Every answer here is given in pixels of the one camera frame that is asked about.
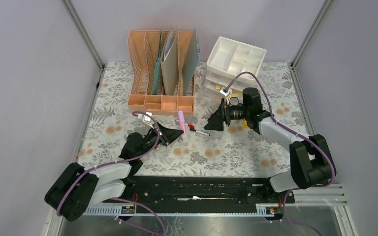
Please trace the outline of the teal folder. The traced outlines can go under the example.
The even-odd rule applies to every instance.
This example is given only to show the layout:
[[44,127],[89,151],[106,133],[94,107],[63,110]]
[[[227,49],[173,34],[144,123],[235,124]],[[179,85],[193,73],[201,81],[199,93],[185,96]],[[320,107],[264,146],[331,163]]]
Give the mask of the teal folder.
[[162,52],[162,31],[160,31],[160,35],[159,35],[159,44],[158,44],[157,58],[156,58],[156,62],[155,62],[152,95],[156,95],[156,93],[157,93],[158,80],[159,80],[159,77],[160,77],[161,52]]

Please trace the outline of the light blue folder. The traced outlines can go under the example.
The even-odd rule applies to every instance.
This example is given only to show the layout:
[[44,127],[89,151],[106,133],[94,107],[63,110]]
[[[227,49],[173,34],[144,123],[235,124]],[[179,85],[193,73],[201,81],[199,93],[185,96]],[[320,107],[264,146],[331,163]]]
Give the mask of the light blue folder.
[[199,43],[196,28],[189,42],[184,64],[182,67],[182,95],[186,95],[199,62]]

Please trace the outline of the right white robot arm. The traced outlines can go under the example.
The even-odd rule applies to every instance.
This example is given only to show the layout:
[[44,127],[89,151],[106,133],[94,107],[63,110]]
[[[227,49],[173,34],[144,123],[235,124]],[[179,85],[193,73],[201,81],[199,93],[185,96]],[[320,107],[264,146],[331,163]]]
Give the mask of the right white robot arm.
[[307,189],[335,177],[336,169],[323,136],[317,134],[306,137],[275,120],[271,112],[263,109],[256,88],[244,89],[242,97],[243,101],[235,104],[223,98],[204,128],[223,131],[224,126],[229,126],[233,120],[244,120],[249,129],[271,139],[289,152],[289,170],[266,181],[262,190],[266,201],[274,203],[286,190]]

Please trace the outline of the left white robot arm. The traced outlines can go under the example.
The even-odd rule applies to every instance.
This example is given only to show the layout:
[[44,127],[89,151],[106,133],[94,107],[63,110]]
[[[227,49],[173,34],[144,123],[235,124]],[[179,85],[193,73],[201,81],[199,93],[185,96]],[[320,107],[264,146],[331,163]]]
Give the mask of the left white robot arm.
[[116,197],[121,202],[132,198],[133,189],[124,179],[134,175],[142,166],[139,156],[160,145],[168,146],[184,134],[181,129],[149,129],[146,135],[133,132],[126,138],[117,161],[86,168],[69,164],[44,197],[44,201],[68,221],[78,219],[87,207]]

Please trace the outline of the white plastic drawer unit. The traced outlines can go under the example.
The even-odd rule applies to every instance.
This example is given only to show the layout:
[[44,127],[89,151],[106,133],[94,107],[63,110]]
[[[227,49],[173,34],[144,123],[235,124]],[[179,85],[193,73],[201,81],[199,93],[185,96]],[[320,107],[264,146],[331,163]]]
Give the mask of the white plastic drawer unit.
[[258,77],[266,53],[266,49],[220,36],[207,59],[199,97],[219,102],[223,95],[216,85],[226,87],[241,72]]

